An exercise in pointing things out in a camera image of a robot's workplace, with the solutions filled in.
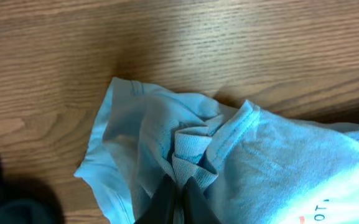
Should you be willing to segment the light blue printed t-shirt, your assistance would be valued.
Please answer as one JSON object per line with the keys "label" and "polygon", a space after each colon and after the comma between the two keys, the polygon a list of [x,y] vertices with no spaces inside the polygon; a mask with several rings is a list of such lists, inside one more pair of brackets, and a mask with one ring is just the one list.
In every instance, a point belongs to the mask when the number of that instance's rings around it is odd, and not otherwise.
{"label": "light blue printed t-shirt", "polygon": [[222,223],[359,223],[359,124],[114,78],[75,176],[111,223],[133,223],[165,175],[194,179]]}

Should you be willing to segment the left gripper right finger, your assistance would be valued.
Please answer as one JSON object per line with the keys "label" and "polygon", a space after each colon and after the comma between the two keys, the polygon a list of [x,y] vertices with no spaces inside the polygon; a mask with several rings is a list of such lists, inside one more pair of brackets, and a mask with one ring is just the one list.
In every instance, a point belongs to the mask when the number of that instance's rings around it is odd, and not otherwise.
{"label": "left gripper right finger", "polygon": [[183,201],[185,224],[221,224],[193,177],[184,185]]}

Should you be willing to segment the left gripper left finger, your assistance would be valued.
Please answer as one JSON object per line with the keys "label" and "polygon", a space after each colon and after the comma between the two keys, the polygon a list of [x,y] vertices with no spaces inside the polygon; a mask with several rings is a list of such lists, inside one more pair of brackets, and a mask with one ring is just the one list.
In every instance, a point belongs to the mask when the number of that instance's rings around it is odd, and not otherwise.
{"label": "left gripper left finger", "polygon": [[177,187],[165,175],[151,199],[148,209],[135,224],[173,224]]}

